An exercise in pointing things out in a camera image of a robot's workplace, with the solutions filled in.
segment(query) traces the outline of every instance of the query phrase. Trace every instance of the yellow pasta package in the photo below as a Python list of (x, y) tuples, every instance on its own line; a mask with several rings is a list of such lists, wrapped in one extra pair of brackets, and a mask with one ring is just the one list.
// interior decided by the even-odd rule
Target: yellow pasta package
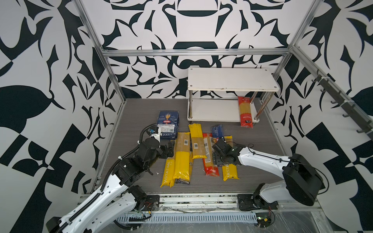
[[(233, 147), (233, 137), (232, 136), (224, 136), (224, 139), (227, 144)], [(222, 167), (223, 170), (223, 180), (226, 181), (227, 179), (237, 179), (237, 167), (234, 164), (227, 164)]]
[(174, 186), (175, 179), (173, 177), (173, 173), (175, 170), (175, 152), (173, 154), (173, 157), (166, 159), (166, 165), (164, 166), (164, 172), (163, 172), (163, 179), (161, 187), (163, 186)]
[(183, 178), (176, 179), (175, 180), (176, 183), (187, 184), (187, 185), (190, 184), (190, 179), (191, 179), (191, 176), (192, 176), (192, 169), (193, 169), (193, 162), (194, 162), (193, 152), (191, 151), (190, 156), (189, 156), (189, 179), (183, 179)]
[(234, 164), (226, 164), (222, 167), (223, 170), (223, 180), (226, 181), (227, 179), (237, 179), (237, 167)]
[(178, 133), (175, 149), (174, 179), (189, 180), (190, 133)]
[(192, 138), (193, 159), (207, 158), (201, 124), (191, 124), (189, 130)]

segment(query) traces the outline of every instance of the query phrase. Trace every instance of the hook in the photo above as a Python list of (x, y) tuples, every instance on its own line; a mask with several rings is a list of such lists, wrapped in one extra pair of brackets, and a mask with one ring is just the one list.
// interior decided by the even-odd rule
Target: hook
[(365, 133), (365, 130), (362, 129), (362, 130), (356, 130), (357, 133)]

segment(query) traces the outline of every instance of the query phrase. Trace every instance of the metal rail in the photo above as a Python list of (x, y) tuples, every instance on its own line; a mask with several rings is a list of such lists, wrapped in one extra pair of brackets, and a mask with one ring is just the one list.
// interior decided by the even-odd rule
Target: metal rail
[(102, 50), (105, 57), (138, 56), (211, 56), (211, 55), (284, 55), (287, 48), (216, 48), (216, 49), (149, 49)]

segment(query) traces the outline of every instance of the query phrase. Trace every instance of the vent grille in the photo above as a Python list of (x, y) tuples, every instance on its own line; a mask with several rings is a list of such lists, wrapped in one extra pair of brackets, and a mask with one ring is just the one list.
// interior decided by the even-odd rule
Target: vent grille
[[(128, 218), (142, 217), (139, 214), (125, 214), (117, 218), (117, 221), (122, 224), (127, 223), (143, 223), (128, 222)], [(145, 220), (146, 223), (257, 223), (255, 213), (152, 213), (150, 219)]]

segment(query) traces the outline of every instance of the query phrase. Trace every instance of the red pasta package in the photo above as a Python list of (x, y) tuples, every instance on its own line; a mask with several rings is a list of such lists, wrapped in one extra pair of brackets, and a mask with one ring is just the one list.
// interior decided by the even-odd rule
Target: red pasta package
[(203, 166), (205, 168), (205, 174), (207, 176), (219, 176), (219, 170), (217, 166), (213, 163), (213, 155), (212, 155), (212, 145), (214, 144), (212, 134), (211, 133), (204, 133), (203, 134), (203, 141), (206, 150), (206, 157), (203, 159)]
[(246, 128), (252, 128), (253, 119), (251, 118), (250, 98), (239, 96), (238, 104), (239, 104), (239, 117), (241, 119), (241, 126), (246, 127)]

